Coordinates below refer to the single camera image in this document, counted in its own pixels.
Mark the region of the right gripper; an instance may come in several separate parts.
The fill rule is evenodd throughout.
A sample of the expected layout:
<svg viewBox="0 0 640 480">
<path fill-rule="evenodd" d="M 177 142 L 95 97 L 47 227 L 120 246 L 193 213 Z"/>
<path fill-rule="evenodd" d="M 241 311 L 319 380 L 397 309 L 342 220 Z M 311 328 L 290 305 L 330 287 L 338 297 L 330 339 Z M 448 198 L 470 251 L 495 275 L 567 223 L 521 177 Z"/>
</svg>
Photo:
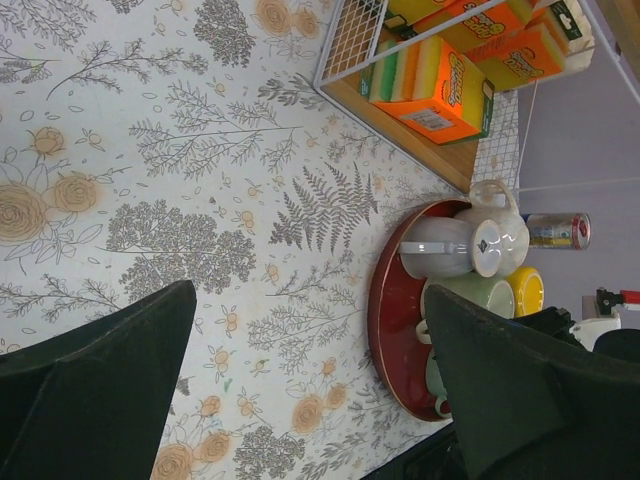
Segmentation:
<svg viewBox="0 0 640 480">
<path fill-rule="evenodd" d="M 507 320 L 440 286 L 425 319 L 472 479 L 635 479 L 639 333 L 582 347 L 564 308 Z"/>
</svg>

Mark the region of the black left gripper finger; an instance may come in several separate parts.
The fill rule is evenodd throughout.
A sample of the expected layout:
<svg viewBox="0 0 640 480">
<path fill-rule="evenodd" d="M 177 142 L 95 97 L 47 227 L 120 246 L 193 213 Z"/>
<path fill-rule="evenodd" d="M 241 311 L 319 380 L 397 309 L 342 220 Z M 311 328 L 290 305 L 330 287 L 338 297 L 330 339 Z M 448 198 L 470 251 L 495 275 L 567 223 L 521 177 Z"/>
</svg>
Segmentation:
<svg viewBox="0 0 640 480">
<path fill-rule="evenodd" d="M 2 355 L 2 478 L 149 478 L 195 310 L 182 280 Z"/>
</svg>

